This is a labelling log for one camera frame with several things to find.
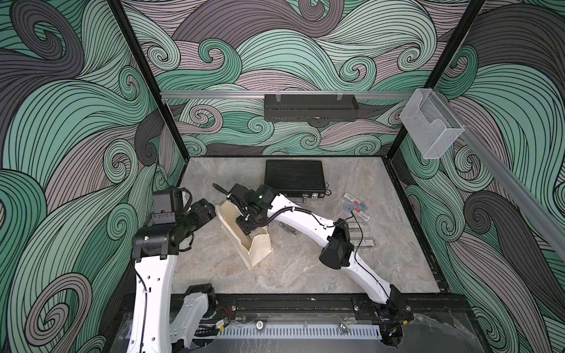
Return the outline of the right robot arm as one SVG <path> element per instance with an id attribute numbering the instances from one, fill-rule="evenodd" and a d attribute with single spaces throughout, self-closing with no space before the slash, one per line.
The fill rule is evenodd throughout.
<path id="1" fill-rule="evenodd" d="M 395 322 L 413 320 L 406 297 L 367 265 L 350 240 L 346 219 L 325 219 L 287 199 L 279 191 L 261 185 L 256 191 L 236 184 L 223 193 L 239 212 L 238 226 L 244 230 L 284 223 L 315 241 L 322 251 L 319 261 L 329 269 L 346 273 L 369 297 L 379 317 Z"/>

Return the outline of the cream canvas tote bag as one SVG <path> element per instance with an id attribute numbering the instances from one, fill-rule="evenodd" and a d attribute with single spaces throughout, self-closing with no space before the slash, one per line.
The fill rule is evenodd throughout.
<path id="1" fill-rule="evenodd" d="M 271 238 L 265 227 L 259 227 L 246 235 L 237 225 L 236 219 L 241 214 L 234 205 L 226 201 L 216 206 L 216 213 L 222 223 L 221 228 L 248 269 L 255 267 L 273 252 Z"/>

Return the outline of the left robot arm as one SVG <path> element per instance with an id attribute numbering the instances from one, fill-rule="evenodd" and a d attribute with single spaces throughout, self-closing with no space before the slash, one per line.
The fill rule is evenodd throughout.
<path id="1" fill-rule="evenodd" d="M 142 227 L 132 240 L 136 276 L 135 306 L 128 352 L 173 352 L 188 349 L 200 321 L 210 310 L 213 288 L 200 285 L 185 295 L 182 306 L 170 319 L 172 280 L 180 244 L 216 217 L 206 199 L 179 208 L 155 206 L 152 223 Z"/>

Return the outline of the clear compass case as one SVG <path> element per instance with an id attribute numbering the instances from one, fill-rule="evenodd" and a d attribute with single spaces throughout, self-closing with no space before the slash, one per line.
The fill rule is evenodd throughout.
<path id="1" fill-rule="evenodd" d="M 355 248 L 358 247 L 374 247 L 375 241 L 373 239 L 361 239 L 361 238 L 354 238 L 351 240 L 351 243 Z"/>
<path id="2" fill-rule="evenodd" d="M 362 226 L 358 223 L 347 223 L 350 232 L 363 232 Z"/>

